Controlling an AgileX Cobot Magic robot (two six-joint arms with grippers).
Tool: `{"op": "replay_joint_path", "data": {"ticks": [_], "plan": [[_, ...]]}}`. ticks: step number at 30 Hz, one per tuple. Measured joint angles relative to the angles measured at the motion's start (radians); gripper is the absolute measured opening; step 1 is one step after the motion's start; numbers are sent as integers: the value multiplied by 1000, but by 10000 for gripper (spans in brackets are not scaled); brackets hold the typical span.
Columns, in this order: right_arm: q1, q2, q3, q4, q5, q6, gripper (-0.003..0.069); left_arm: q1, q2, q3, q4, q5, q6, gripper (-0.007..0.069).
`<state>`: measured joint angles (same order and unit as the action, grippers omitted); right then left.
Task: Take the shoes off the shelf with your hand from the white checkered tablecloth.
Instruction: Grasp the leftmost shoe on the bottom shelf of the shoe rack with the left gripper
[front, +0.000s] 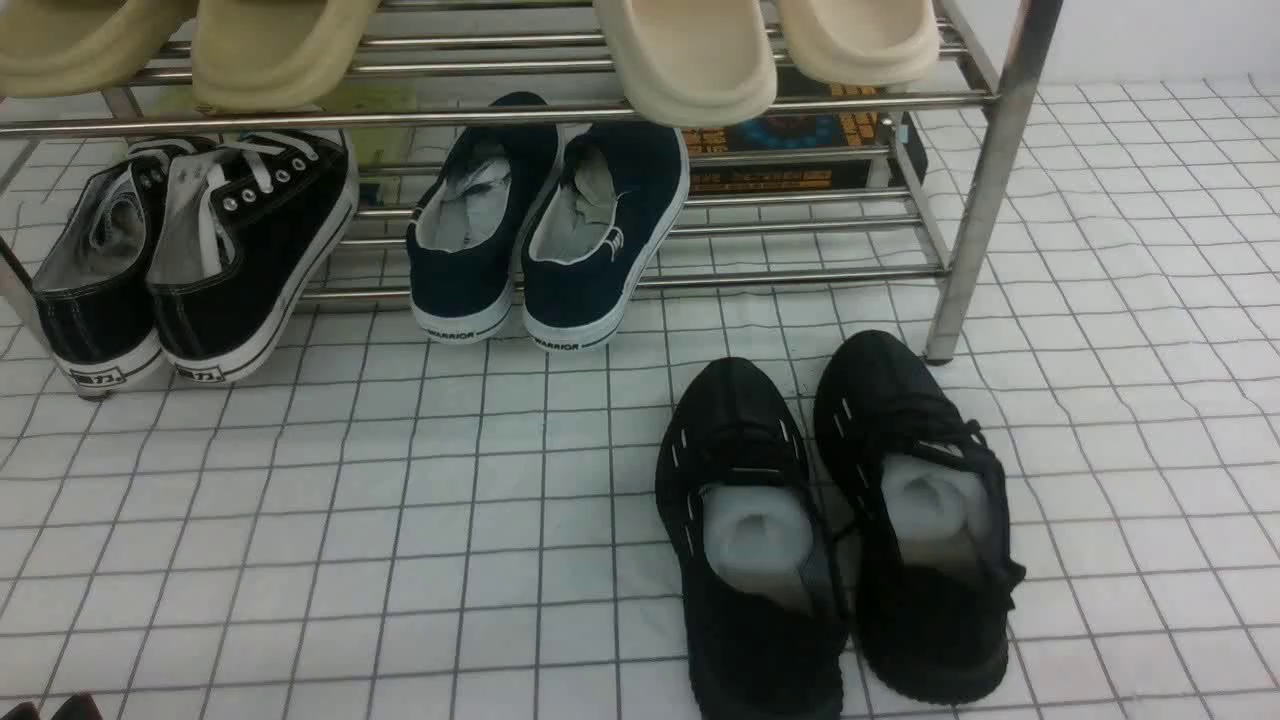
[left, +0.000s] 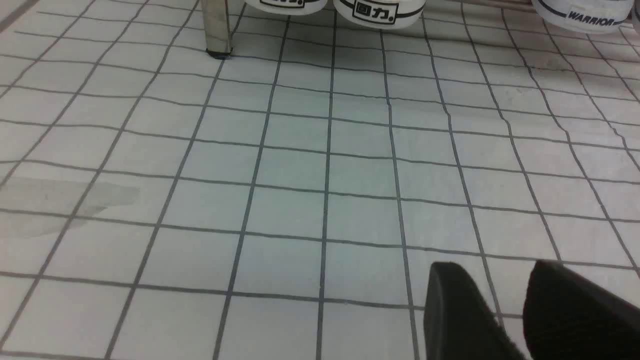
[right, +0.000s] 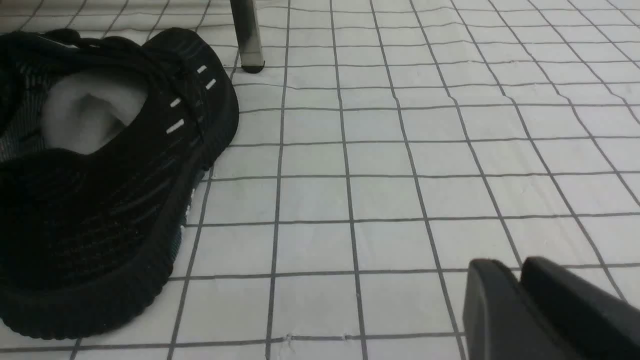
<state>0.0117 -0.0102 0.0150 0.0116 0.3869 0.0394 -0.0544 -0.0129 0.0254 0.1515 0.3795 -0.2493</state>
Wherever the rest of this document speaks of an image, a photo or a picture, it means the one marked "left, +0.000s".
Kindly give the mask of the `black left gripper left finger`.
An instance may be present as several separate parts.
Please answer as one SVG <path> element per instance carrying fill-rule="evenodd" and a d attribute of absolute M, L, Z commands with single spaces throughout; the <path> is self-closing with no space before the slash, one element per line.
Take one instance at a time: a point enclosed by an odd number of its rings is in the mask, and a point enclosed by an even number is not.
<path fill-rule="evenodd" d="M 428 360 L 524 360 L 473 278 L 455 262 L 430 265 L 423 313 Z"/>

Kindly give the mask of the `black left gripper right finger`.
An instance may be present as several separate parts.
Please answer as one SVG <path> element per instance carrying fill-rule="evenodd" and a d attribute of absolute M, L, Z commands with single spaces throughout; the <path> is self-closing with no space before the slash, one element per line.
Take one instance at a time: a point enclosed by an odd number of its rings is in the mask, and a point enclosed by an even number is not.
<path fill-rule="evenodd" d="M 534 360 L 640 357 L 639 308 L 558 262 L 535 262 L 522 321 Z"/>

